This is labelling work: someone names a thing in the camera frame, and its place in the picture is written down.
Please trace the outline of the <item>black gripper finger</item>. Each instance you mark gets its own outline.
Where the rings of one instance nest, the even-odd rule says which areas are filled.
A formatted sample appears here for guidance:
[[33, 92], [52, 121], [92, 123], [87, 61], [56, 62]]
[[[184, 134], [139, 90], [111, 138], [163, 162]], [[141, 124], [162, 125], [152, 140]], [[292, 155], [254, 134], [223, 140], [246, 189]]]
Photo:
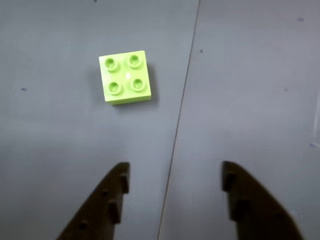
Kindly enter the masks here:
[[239, 240], [302, 240], [294, 220], [248, 171], [232, 161], [221, 166], [230, 220]]
[[116, 164], [96, 186], [59, 240], [112, 240], [121, 223], [123, 198], [130, 189], [130, 164]]

